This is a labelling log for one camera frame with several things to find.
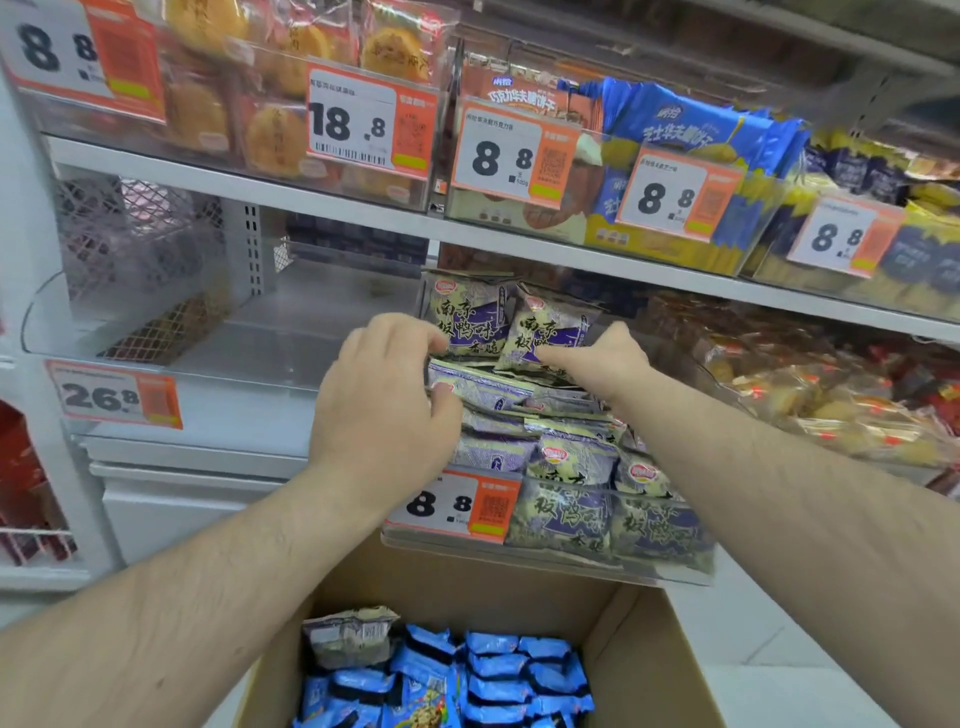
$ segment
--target price tag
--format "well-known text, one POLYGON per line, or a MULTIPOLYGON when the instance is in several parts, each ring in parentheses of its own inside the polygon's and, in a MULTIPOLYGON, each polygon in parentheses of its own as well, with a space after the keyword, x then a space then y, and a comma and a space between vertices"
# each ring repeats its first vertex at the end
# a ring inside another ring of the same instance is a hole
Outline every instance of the price tag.
POLYGON ((3 0, 0 53, 19 85, 163 121, 156 29, 122 0, 3 0))
POLYGON ((436 91, 321 63, 307 73, 309 154, 429 178, 436 91))
POLYGON ((520 476, 447 468, 387 524, 502 544, 520 492, 520 476))
POLYGON ((643 148, 616 222, 708 243, 743 175, 735 167, 643 148))
POLYGON ((581 131, 467 100, 454 187, 560 209, 581 131))
POLYGON ((824 195, 807 216, 787 260, 869 278, 904 215, 900 207, 824 195))
POLYGON ((183 429, 171 376, 48 359, 67 417, 183 429))

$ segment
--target hairy arm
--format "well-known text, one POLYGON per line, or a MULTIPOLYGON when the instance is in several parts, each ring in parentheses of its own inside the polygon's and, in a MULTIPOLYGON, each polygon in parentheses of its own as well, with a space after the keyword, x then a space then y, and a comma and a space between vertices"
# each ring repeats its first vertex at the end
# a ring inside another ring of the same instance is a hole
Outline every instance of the hairy arm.
POLYGON ((326 574, 449 460, 461 404, 437 392, 431 407, 422 374, 445 346, 424 322, 374 318, 324 379, 303 473, 0 633, 3 725, 202 725, 326 574))
POLYGON ((540 352, 609 401, 733 558, 904 726, 960 715, 960 506, 653 370, 626 327, 540 352))

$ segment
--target cardboard box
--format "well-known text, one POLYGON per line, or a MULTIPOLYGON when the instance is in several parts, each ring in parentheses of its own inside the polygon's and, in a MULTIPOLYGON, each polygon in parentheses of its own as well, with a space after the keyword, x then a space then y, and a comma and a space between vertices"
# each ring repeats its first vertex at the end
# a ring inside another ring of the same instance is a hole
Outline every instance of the cardboard box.
POLYGON ((563 637, 580 647, 596 702, 588 728, 723 728, 666 593, 395 550, 373 534, 320 585, 253 668, 234 728, 288 728, 300 706, 300 622, 386 604, 404 621, 563 637))

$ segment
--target brand logo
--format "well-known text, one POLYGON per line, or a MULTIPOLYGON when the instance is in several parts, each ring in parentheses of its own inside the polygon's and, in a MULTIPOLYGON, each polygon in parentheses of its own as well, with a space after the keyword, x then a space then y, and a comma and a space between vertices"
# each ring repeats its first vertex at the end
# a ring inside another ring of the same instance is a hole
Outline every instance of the brand logo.
POLYGON ((543 457, 550 463, 562 463, 570 456, 570 453, 563 448, 544 448, 543 457))
POLYGON ((657 471, 649 465, 636 463, 630 466, 630 477, 634 480, 653 480, 657 477, 657 471))
POLYGON ((684 107, 679 104, 670 104, 665 107, 660 107, 660 110, 657 112, 658 119, 676 119, 684 112, 684 107))

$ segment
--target store shelf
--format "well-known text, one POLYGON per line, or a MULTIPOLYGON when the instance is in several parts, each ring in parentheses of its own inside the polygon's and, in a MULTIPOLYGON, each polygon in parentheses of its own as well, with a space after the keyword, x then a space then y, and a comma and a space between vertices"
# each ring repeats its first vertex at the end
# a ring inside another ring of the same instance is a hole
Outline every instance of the store shelf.
POLYGON ((48 136, 56 164, 168 184, 220 197, 357 222, 382 230, 419 235, 478 250, 517 255, 623 279, 643 280, 684 291, 757 303, 876 328, 960 343, 960 325, 925 316, 788 291, 748 280, 730 279, 669 265, 604 253, 592 248, 482 228, 441 217, 348 200, 320 192, 194 167, 166 159, 107 149, 48 136))

